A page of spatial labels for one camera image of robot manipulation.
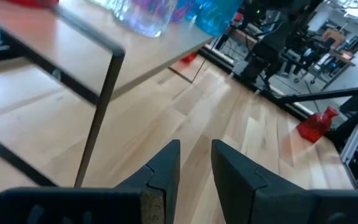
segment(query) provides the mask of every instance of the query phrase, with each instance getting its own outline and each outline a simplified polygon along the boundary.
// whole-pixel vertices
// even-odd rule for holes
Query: desk
[[[118,95],[202,47],[211,36],[194,24],[171,23],[159,38],[121,27],[111,12],[85,0],[61,0],[60,6],[118,42],[126,51],[113,93]],[[100,93],[112,54],[53,15],[0,1],[0,25],[36,52]]]
[[[349,60],[349,58],[351,58],[350,56],[346,55],[346,54],[339,54],[337,53],[335,50],[331,49],[329,51],[329,54],[333,57],[335,57],[337,60],[340,60],[342,62],[345,62],[347,65],[350,65],[352,67],[355,67],[356,64],[353,63],[351,60]]]
[[[262,40],[262,38],[263,38],[263,37],[258,37],[258,39],[255,39],[255,38],[251,37],[250,35],[247,35],[244,31],[241,31],[239,29],[236,29],[231,37],[242,40],[245,44],[248,43],[248,47],[250,49],[252,49],[255,46],[255,44],[258,41]]]
[[[355,67],[356,64],[353,63],[351,60],[349,60],[348,58],[350,58],[348,55],[345,54],[339,54],[337,53],[335,50],[331,49],[329,51],[329,54],[333,57],[335,57],[337,60],[340,60],[344,63],[346,63],[346,65],[340,69],[340,71],[338,71],[334,77],[332,77],[332,79],[330,79],[329,82],[327,82],[327,84],[325,84],[325,86],[321,89],[321,91],[327,89],[327,87],[330,86],[330,84],[332,84],[337,78],[339,78],[339,76],[343,73],[343,71],[345,71],[347,68],[349,68],[350,66]]]

